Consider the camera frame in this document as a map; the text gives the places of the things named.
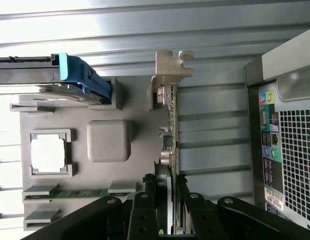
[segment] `ethernet port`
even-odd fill
[[[279,143],[279,135],[277,133],[271,133],[270,136],[271,144],[277,146]]]

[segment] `barcode label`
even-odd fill
[[[281,211],[284,211],[283,197],[277,192],[268,189],[267,187],[264,187],[264,191],[265,191],[265,199],[269,201],[271,204],[273,204],[275,207],[280,209]]]

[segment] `ps/2 port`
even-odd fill
[[[269,155],[271,155],[271,150],[268,147],[265,147],[264,148],[264,153],[265,153],[266,156],[269,156]]]
[[[271,150],[271,156],[272,156],[274,159],[277,159],[277,158],[279,157],[279,155],[280,155],[280,152],[279,152],[278,149],[273,148],[273,149]]]

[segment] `gray plastic cover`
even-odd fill
[[[87,125],[87,156],[91,162],[124,162],[131,155],[124,120],[93,120]]]

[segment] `white cpu cover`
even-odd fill
[[[39,173],[58,173],[65,166],[64,140],[58,134],[38,134],[31,141],[31,164]]]

